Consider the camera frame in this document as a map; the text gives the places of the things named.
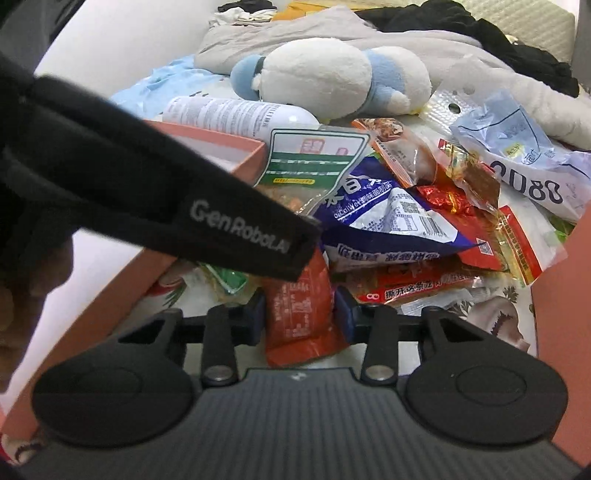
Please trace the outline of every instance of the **orange snack bag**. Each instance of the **orange snack bag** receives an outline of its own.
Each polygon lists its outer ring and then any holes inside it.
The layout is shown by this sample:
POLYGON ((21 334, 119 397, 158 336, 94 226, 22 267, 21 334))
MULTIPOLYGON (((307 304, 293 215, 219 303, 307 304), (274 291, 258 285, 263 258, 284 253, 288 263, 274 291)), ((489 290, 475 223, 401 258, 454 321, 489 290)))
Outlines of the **orange snack bag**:
POLYGON ((299 364, 348 346, 333 321, 329 271, 318 248, 296 283, 265 279, 262 286, 269 365, 299 364))
POLYGON ((345 286, 361 302, 398 305, 448 288, 481 287, 483 274, 448 257, 351 272, 345 286))
POLYGON ((353 120, 351 126, 376 132, 371 145, 402 188, 425 183, 451 183, 427 144, 399 120, 359 118, 353 120))

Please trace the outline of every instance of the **gray blanket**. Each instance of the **gray blanket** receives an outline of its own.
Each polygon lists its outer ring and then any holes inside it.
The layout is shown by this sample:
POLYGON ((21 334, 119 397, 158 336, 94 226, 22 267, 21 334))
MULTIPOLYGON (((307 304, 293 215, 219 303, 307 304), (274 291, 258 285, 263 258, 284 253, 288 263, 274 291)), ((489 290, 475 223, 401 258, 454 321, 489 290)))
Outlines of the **gray blanket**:
POLYGON ((499 88, 508 89, 546 134, 591 150, 591 108, 587 104, 515 73, 482 50, 473 38, 446 31, 378 32, 343 5, 296 20, 212 28, 205 35, 194 63, 196 68, 228 75, 247 55, 267 55, 289 41, 314 37, 338 38, 361 50, 381 46, 407 48, 426 65, 434 89, 456 61, 467 55, 476 57, 489 67, 487 79, 495 79, 499 88))

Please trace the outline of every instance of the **white wall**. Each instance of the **white wall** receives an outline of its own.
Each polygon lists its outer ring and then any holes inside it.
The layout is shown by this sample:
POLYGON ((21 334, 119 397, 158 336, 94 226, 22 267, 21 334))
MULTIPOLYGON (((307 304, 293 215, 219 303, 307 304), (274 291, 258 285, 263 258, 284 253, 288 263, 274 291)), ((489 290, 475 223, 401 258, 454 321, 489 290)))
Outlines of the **white wall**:
POLYGON ((110 96, 197 51, 217 0, 86 0, 40 63, 110 96))

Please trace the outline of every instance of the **black rubber pad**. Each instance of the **black rubber pad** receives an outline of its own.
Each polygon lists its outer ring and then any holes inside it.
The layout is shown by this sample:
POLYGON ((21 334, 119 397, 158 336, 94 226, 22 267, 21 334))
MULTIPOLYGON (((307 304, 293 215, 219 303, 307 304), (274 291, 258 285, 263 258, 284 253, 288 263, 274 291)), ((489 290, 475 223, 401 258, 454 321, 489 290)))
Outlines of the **black rubber pad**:
POLYGON ((166 434, 119 450, 53 443, 30 480, 571 480, 551 443, 468 449, 421 427, 395 391, 348 369, 251 370, 211 388, 166 434))

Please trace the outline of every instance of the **yellow fabric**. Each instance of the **yellow fabric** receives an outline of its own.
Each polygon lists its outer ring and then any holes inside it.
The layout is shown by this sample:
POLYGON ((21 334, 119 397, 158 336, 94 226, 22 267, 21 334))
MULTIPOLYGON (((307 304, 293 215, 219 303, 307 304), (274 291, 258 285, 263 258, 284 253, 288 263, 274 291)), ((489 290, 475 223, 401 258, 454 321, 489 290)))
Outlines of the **yellow fabric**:
POLYGON ((333 0, 314 0, 313 2, 292 2, 287 5, 285 10, 277 12, 272 22, 276 20, 294 20, 296 18, 305 17, 306 15, 315 14, 326 8, 335 5, 345 5, 351 10, 367 10, 368 8, 378 8, 376 5, 361 5, 356 3, 340 3, 333 0))

